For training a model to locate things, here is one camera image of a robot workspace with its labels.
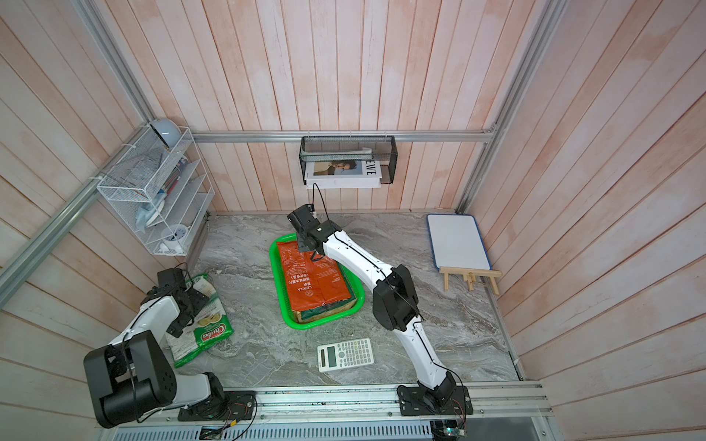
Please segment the red chips bag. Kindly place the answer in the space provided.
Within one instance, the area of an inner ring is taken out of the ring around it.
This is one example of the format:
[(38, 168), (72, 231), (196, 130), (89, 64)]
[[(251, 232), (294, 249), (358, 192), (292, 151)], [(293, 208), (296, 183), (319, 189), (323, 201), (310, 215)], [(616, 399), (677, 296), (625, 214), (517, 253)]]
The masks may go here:
[(290, 307), (299, 322), (356, 301), (336, 261), (314, 252), (300, 252), (298, 244), (278, 243)]

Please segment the light green white chips bag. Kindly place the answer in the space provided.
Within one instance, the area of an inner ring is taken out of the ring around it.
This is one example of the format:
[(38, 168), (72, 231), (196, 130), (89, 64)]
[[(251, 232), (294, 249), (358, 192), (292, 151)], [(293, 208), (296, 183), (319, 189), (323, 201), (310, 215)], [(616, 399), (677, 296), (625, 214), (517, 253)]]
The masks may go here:
[(196, 315), (194, 322), (184, 328), (179, 338), (165, 335), (176, 369), (184, 367), (199, 354), (233, 334), (233, 327), (211, 278), (203, 273), (193, 277), (189, 284), (206, 295), (209, 301)]

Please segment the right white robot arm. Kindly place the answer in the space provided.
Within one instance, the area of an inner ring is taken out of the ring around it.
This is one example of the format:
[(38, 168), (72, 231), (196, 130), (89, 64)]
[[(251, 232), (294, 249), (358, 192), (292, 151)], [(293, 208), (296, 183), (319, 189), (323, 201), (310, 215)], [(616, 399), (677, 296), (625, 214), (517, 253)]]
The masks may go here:
[(317, 220), (312, 204), (295, 209), (288, 220), (306, 251), (332, 258), (371, 290), (375, 319), (395, 334), (417, 373), (415, 386), (397, 387), (402, 415), (472, 415), (468, 389), (459, 375), (442, 364), (426, 335), (408, 268), (374, 257), (332, 220)]

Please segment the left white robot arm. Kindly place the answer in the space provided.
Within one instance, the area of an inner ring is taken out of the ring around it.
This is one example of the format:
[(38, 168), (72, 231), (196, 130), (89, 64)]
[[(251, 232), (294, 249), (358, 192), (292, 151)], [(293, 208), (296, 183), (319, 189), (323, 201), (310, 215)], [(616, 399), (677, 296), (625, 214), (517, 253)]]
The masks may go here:
[(178, 411), (180, 422), (219, 423), (220, 433), (242, 421), (255, 421), (258, 403), (253, 391), (226, 391), (211, 372), (179, 375), (161, 348), (165, 336), (182, 336), (208, 301), (187, 270), (163, 270), (126, 329), (85, 356), (90, 402), (102, 427), (141, 424), (172, 410)]

